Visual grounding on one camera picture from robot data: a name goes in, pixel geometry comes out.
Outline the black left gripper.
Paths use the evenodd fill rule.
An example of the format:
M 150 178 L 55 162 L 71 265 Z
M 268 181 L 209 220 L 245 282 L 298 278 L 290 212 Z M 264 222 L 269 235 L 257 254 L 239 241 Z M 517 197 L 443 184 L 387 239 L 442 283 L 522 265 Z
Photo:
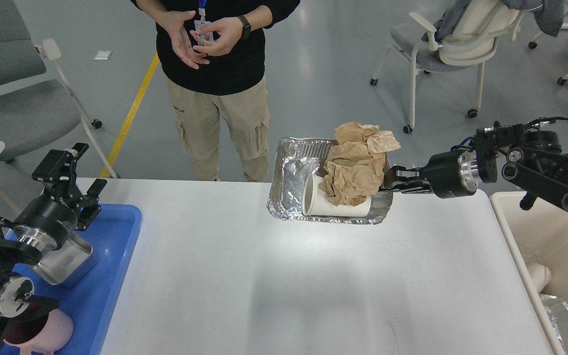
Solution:
M 107 180 L 96 179 L 86 195 L 76 185 L 77 161 L 88 148 L 87 143 L 76 143 L 69 150 L 50 150 L 35 168 L 32 179 L 43 182 L 47 195 L 33 199 L 13 221 L 17 241 L 40 252 L 59 250 L 73 231 L 86 231 L 96 219 Z M 68 205 L 62 198 L 79 199 Z

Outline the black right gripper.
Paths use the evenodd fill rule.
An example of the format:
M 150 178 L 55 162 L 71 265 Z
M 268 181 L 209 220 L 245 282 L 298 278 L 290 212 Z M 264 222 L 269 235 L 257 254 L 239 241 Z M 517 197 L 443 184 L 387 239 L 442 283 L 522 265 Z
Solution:
M 476 154 L 456 150 L 433 155 L 422 169 L 392 166 L 382 191 L 455 198 L 474 195 L 480 181 Z

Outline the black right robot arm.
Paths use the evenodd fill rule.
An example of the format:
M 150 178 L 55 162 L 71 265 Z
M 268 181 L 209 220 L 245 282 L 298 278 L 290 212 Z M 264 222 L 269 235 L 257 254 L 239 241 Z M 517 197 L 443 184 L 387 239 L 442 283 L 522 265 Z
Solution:
M 433 193 L 439 198 L 471 196 L 480 182 L 498 176 L 526 193 L 519 206 L 529 211 L 537 199 L 568 212 L 568 154 L 557 133 L 544 130 L 555 118 L 476 130 L 449 151 L 430 157 L 423 168 L 393 166 L 381 191 Z

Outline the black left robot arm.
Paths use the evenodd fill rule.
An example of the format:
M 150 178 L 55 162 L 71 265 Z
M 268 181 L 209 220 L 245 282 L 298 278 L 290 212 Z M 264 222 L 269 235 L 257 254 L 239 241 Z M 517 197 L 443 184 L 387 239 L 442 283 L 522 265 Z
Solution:
M 15 220 L 0 217 L 0 347 L 13 325 L 60 305 L 53 297 L 37 296 L 33 281 L 13 271 L 16 265 L 29 265 L 52 285 L 82 277 L 92 267 L 92 245 L 77 232 L 99 215 L 107 182 L 96 179 L 86 193 L 77 187 L 76 165 L 88 147 L 76 143 L 69 150 L 49 151 L 32 175 L 44 184 L 41 194 Z

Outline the person's other hand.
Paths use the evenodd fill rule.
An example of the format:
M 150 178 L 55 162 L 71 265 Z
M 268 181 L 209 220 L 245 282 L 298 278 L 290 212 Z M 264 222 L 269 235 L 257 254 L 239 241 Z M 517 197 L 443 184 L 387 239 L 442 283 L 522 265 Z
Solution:
M 195 11 L 162 11 L 155 18 L 171 39 L 172 49 L 180 60 L 188 67 L 198 69 L 199 65 L 207 65 L 210 62 L 203 53 L 195 52 L 188 38 L 187 31 L 183 26 L 188 20 L 196 15 Z

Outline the person's hand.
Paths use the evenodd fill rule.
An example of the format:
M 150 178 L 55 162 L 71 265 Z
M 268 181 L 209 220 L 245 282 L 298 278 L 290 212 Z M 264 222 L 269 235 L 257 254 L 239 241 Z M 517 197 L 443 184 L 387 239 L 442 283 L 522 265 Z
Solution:
M 197 30 L 192 30 L 191 34 L 195 40 L 198 40 L 200 35 L 209 32 L 217 33 L 219 38 L 215 41 L 207 41 L 204 39 L 204 45 L 197 43 L 192 49 L 208 56 L 223 56 L 230 53 L 235 44 L 239 42 L 243 36 L 243 23 L 238 17 L 227 17 L 203 25 Z

